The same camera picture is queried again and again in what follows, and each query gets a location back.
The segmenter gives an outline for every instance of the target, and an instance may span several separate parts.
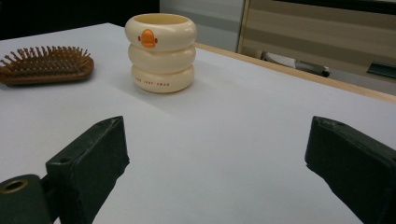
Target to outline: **cream ceramic cup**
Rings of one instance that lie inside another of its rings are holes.
[[[190,19],[164,13],[142,14],[125,24],[134,83],[145,91],[180,91],[194,78],[197,29]]]
[[[189,18],[175,14],[151,13],[129,19],[125,24],[125,34],[137,48],[173,51],[193,44],[197,29]]]

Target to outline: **table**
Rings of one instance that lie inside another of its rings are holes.
[[[131,164],[99,223],[361,223],[305,167],[313,116],[396,148],[396,97],[197,44],[195,80],[171,94],[133,83],[122,27],[104,23],[0,41],[2,55],[78,46],[81,83],[0,85],[0,181],[45,162],[94,123],[123,116]]]

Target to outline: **table edge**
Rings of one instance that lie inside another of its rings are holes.
[[[305,80],[317,82],[319,84],[331,86],[331,87],[334,87],[334,88],[337,88],[337,89],[340,89],[343,91],[350,91],[350,92],[357,93],[357,94],[360,94],[363,96],[375,98],[377,100],[396,104],[396,96],[387,94],[387,93],[384,93],[381,91],[370,90],[370,89],[367,89],[364,87],[345,83],[345,82],[338,81],[335,79],[330,79],[327,77],[315,76],[315,75],[309,74],[304,71],[296,70],[294,68],[289,68],[289,67],[282,66],[282,65],[276,64],[276,63],[269,63],[269,62],[259,60],[256,58],[252,58],[252,57],[249,57],[249,56],[246,56],[243,54],[231,52],[226,49],[219,49],[216,47],[208,46],[208,45],[197,43],[197,42],[195,42],[195,47],[198,49],[203,49],[203,50],[207,50],[210,52],[214,52],[214,53],[217,53],[217,54],[220,54],[223,56],[231,57],[231,58],[234,58],[236,60],[240,60],[240,61],[243,61],[246,63],[252,63],[252,64],[256,64],[261,67],[269,68],[271,70],[275,70],[277,72],[281,72],[281,73],[284,73],[289,76],[299,77],[299,78],[302,78]]]

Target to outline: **hairbrush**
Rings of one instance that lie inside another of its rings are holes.
[[[93,59],[87,50],[76,47],[35,47],[17,49],[0,60],[0,82],[6,85],[66,82],[87,79]]]

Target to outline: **dark green object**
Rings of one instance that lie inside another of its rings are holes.
[[[98,122],[47,161],[43,179],[0,184],[0,223],[92,223],[128,164],[123,118]]]
[[[395,150],[342,122],[313,117],[305,161],[363,223],[396,223]]]

